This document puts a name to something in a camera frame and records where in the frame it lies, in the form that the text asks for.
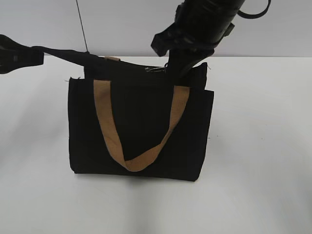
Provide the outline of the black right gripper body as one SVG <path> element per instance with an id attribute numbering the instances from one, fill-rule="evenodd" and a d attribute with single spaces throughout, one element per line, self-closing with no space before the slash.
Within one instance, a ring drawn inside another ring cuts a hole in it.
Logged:
<path id="1" fill-rule="evenodd" d="M 182 50 L 199 53 L 214 53 L 215 45 L 201 42 L 181 30 L 175 23 L 164 31 L 155 34 L 151 48 L 159 56 L 165 56 L 170 50 Z"/>

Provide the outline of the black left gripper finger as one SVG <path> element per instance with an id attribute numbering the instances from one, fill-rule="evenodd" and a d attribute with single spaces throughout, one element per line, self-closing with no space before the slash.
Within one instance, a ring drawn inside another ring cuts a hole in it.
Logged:
<path id="1" fill-rule="evenodd" d="M 30 52 L 18 53 L 12 52 L 4 55 L 4 72 L 10 73 L 14 70 L 43 65 L 44 53 Z"/>
<path id="2" fill-rule="evenodd" d="M 30 55 L 33 53 L 34 50 L 31 47 L 21 45 L 10 38 L 7 38 L 8 55 Z"/>

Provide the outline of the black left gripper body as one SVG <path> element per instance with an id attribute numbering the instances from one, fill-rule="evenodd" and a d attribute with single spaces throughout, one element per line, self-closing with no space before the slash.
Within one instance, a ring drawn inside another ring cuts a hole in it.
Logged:
<path id="1" fill-rule="evenodd" d="M 0 36 L 0 73 L 6 74 L 10 70 L 12 53 L 10 50 L 10 40 L 7 36 Z"/>

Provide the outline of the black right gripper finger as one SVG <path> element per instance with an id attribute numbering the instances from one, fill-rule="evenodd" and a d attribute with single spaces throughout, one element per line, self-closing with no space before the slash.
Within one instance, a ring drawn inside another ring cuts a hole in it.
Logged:
<path id="1" fill-rule="evenodd" d="M 169 51 L 169 60 L 166 75 L 174 85 L 179 85 L 184 76 L 199 62 L 210 57 L 212 49 L 172 49 Z"/>

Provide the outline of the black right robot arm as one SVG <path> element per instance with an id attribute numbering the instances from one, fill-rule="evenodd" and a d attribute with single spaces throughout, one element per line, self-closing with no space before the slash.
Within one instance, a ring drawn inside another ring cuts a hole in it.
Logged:
<path id="1" fill-rule="evenodd" d="M 215 48 L 234 28 L 232 20 L 242 0 L 186 0 L 174 22 L 155 34 L 151 47 L 160 57 L 169 54 L 165 73 L 177 85 L 197 63 L 214 54 Z"/>

